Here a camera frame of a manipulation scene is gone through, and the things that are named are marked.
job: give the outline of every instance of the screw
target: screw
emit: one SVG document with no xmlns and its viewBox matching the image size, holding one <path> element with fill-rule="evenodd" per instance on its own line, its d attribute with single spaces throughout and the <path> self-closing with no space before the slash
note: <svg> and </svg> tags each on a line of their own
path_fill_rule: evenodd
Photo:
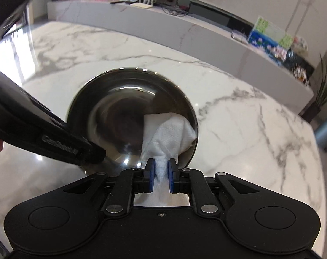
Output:
<svg viewBox="0 0 327 259">
<path fill-rule="evenodd" d="M 109 213 L 119 213 L 123 210 L 123 207 L 119 204 L 110 204 L 109 206 L 106 207 L 106 210 Z"/>
<path fill-rule="evenodd" d="M 217 212 L 218 208 L 216 205 L 213 205 L 213 204 L 205 204 L 201 207 L 201 210 L 204 213 L 214 213 L 214 212 Z"/>
</svg>

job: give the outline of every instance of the metal bowl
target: metal bowl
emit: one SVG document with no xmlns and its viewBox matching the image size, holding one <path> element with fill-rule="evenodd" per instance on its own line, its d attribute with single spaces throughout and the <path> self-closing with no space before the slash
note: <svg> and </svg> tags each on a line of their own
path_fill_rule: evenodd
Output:
<svg viewBox="0 0 327 259">
<path fill-rule="evenodd" d="M 127 168 L 141 167 L 143 116 L 173 112 L 188 119 L 197 133 L 196 114 L 185 94 L 165 77 L 142 68 L 119 68 L 90 80 L 74 98 L 67 117 L 69 130 L 106 150 L 98 165 L 83 166 L 88 174 L 118 176 Z M 196 150 L 197 139 L 178 157 L 185 168 Z"/>
</svg>

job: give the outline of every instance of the white towel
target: white towel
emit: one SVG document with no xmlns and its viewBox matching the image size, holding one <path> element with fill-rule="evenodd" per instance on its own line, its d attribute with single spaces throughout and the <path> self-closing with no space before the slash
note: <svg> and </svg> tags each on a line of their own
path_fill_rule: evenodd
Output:
<svg viewBox="0 0 327 259">
<path fill-rule="evenodd" d="M 183 206 L 189 205 L 185 194 L 171 194 L 167 162 L 191 147 L 197 138 L 189 121 L 175 113 L 144 115 L 144 133 L 141 162 L 144 168 L 149 158 L 155 159 L 154 191 L 150 194 L 137 194 L 137 206 Z"/>
</svg>

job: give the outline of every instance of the bowl rim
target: bowl rim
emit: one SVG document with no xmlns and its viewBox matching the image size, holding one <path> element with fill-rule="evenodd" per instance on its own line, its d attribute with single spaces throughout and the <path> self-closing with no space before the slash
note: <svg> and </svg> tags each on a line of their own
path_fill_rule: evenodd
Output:
<svg viewBox="0 0 327 259">
<path fill-rule="evenodd" d="M 146 69 L 146 68 L 140 68 L 140 67 L 120 67 L 120 68 L 115 68 L 115 69 L 111 69 L 111 70 L 107 70 L 105 72 L 102 72 L 100 73 L 99 75 L 96 75 L 95 77 L 91 78 L 90 80 L 88 80 L 85 84 L 82 85 L 82 87 L 78 90 L 78 92 L 76 93 L 76 95 L 73 97 L 70 105 L 69 105 L 69 108 L 68 108 L 68 112 L 66 114 L 66 123 L 68 124 L 69 123 L 69 117 L 70 117 L 70 113 L 71 113 L 71 110 L 73 109 L 73 107 L 75 106 L 76 104 L 76 101 L 77 101 L 77 98 L 81 95 L 81 93 L 87 88 L 87 86 L 94 82 L 95 80 L 97 80 L 99 77 L 102 77 L 103 75 L 107 74 L 107 73 L 114 73 L 114 72 L 122 72 L 122 71 L 127 71 L 127 70 L 138 70 L 138 71 L 141 71 L 143 73 L 146 73 L 146 74 L 150 74 L 150 75 L 154 75 L 156 77 L 159 77 L 161 78 L 162 80 L 165 80 L 167 82 L 169 82 L 171 85 L 175 86 L 175 88 L 178 90 L 178 92 L 181 93 L 181 95 L 183 97 L 185 97 L 185 100 L 190 108 L 190 111 L 192 112 L 192 116 L 193 116 L 193 120 L 195 122 L 195 125 L 196 127 L 194 128 L 194 130 L 196 131 L 196 140 L 194 141 L 195 142 L 195 146 L 194 146 L 194 149 L 193 149 L 193 152 L 192 152 L 192 155 L 191 155 L 191 158 L 189 159 L 189 161 L 186 163 L 186 166 L 184 168 L 187 168 L 188 165 L 190 164 L 192 158 L 194 157 L 195 155 L 195 152 L 196 152 L 196 149 L 197 149 L 197 144 L 198 144 L 198 137 L 199 137 L 199 126 L 198 126 L 198 120 L 197 120 L 197 115 L 196 115 L 196 112 L 189 100 L 189 98 L 186 96 L 186 94 L 181 90 L 181 88 L 176 85 L 173 81 L 171 81 L 170 79 L 166 78 L 165 76 L 159 74 L 158 72 L 156 71 L 152 71 L 152 70 L 149 70 L 149 69 Z"/>
</svg>

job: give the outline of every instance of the potted plant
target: potted plant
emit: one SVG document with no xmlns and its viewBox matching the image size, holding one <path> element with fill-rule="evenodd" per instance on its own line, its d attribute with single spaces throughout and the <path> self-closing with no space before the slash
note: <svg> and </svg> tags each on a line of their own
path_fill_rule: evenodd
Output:
<svg viewBox="0 0 327 259">
<path fill-rule="evenodd" d="M 316 94 L 314 102 L 306 109 L 301 116 L 305 121 L 310 123 L 312 119 L 321 111 L 321 107 L 327 103 L 327 59 L 321 59 L 322 81 Z"/>
</svg>

